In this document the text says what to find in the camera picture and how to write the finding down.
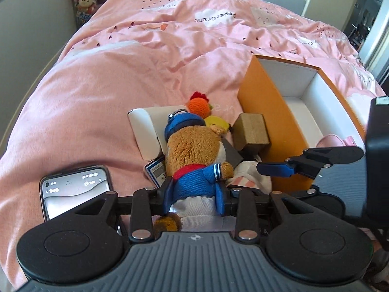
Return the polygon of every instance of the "phone screen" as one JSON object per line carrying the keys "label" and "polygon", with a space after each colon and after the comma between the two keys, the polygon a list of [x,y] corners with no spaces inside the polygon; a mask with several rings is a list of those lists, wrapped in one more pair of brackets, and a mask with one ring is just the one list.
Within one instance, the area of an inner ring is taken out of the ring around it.
{"label": "phone screen", "polygon": [[40,187],[47,219],[110,190],[106,172],[101,168],[47,178]]}

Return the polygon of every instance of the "gray ribbed panel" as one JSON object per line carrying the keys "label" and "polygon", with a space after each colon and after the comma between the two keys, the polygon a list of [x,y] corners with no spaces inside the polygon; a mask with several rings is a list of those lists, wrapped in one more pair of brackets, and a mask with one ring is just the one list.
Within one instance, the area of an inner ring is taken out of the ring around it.
{"label": "gray ribbed panel", "polygon": [[90,283],[56,287],[29,281],[20,292],[367,292],[361,282],[313,287],[284,277],[252,245],[228,233],[163,233],[135,245],[111,273]]}
{"label": "gray ribbed panel", "polygon": [[321,169],[313,185],[320,187],[320,192],[333,194],[341,199],[346,207],[346,215],[362,216],[366,202],[366,158],[352,164],[334,164]]}

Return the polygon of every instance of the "teddy bear's ear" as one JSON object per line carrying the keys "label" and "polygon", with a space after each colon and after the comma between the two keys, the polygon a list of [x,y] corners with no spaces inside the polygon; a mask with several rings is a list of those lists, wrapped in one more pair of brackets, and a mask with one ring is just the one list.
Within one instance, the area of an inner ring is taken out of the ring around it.
{"label": "teddy bear's ear", "polygon": [[211,124],[211,125],[209,126],[209,128],[210,128],[214,133],[216,133],[216,134],[219,135],[219,136],[223,136],[223,135],[225,135],[225,134],[227,133],[227,131],[226,131],[223,127],[221,127],[221,126],[219,126],[219,125],[216,125],[216,124]]}

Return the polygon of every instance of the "pink bedding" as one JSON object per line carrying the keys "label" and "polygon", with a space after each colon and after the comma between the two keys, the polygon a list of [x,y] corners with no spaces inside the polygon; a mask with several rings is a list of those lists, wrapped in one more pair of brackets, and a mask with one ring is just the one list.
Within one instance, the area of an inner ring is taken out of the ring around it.
{"label": "pink bedding", "polygon": [[346,36],[260,0],[108,0],[69,41],[31,95],[0,160],[0,264],[25,282],[15,249],[43,222],[39,181],[63,168],[109,167],[114,189],[148,186],[126,113],[207,94],[233,123],[252,53],[321,67],[363,124],[384,95]]}

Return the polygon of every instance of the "orange knitted toy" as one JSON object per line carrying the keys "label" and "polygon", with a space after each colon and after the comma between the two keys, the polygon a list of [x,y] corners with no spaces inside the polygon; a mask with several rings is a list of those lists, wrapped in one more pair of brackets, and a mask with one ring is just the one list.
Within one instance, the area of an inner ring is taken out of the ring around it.
{"label": "orange knitted toy", "polygon": [[211,105],[208,103],[209,100],[200,92],[195,92],[191,96],[190,101],[187,104],[190,113],[197,114],[203,119],[211,114]]}

